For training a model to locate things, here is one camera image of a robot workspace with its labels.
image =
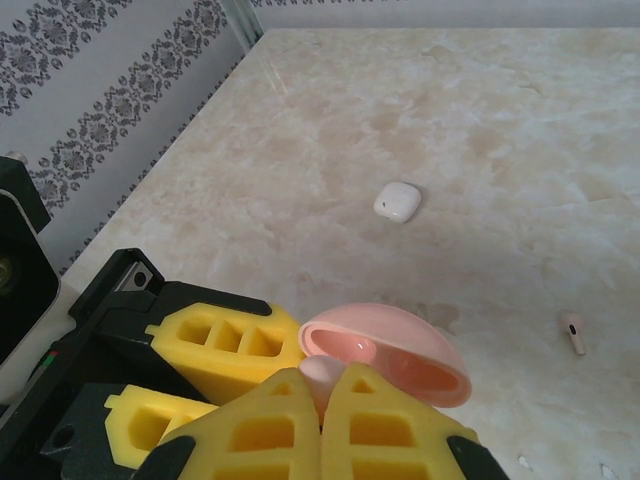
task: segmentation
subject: beige marble surface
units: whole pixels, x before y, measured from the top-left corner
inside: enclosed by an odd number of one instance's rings
[[[270,31],[66,274],[117,248],[301,322],[398,305],[512,479],[640,478],[640,31]],[[424,193],[397,225],[389,181]],[[584,315],[577,357],[556,324]]]

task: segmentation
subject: open case lid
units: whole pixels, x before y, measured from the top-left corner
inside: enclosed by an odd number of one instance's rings
[[[333,308],[304,324],[299,341],[306,355],[369,364],[429,405],[456,407],[471,395],[467,369],[449,341],[396,307],[359,303]]]

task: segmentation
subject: earbud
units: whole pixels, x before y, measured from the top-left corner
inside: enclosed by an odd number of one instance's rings
[[[338,383],[345,368],[346,365],[340,360],[325,355],[312,355],[298,365],[311,391],[320,425],[324,422],[324,412],[329,405],[333,387]]]
[[[577,313],[565,313],[559,320],[562,329],[569,334],[573,348],[578,355],[584,355],[584,343],[582,342],[582,330],[584,329],[584,321]]]

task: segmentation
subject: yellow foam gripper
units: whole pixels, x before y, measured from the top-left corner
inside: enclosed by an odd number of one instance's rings
[[[269,316],[196,303],[150,325],[151,348],[202,395],[223,405],[304,358],[300,325],[282,308]]]
[[[177,429],[196,445],[180,480],[319,480],[318,415],[296,368]]]
[[[109,396],[105,407],[111,410],[105,428],[113,462],[133,469],[142,465],[169,432],[217,408],[134,385]]]
[[[323,480],[465,480],[447,438],[476,433],[390,385],[371,367],[350,365],[324,419]]]

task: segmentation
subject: patterned wallpaper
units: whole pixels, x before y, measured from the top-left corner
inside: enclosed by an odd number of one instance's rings
[[[48,0],[0,29],[0,150],[29,159],[64,271],[244,52],[215,0]]]

